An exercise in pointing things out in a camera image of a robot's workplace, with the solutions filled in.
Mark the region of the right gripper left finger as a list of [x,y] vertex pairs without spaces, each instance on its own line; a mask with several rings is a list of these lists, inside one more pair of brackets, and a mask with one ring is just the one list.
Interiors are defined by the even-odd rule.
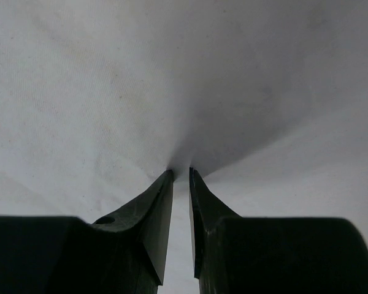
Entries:
[[134,234],[132,247],[157,286],[164,282],[173,183],[174,172],[164,171],[143,193],[92,224],[106,232]]

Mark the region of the beige cloth wrap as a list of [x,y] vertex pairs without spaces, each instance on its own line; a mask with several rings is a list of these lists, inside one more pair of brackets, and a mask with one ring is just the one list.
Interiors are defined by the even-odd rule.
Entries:
[[368,1],[0,1],[0,214],[194,166],[242,214],[368,214]]

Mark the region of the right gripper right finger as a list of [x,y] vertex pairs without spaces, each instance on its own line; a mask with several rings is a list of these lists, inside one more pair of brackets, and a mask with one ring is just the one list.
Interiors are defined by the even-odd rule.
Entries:
[[226,279],[240,276],[242,217],[215,196],[200,173],[189,172],[190,213],[193,241],[194,276],[224,274]]

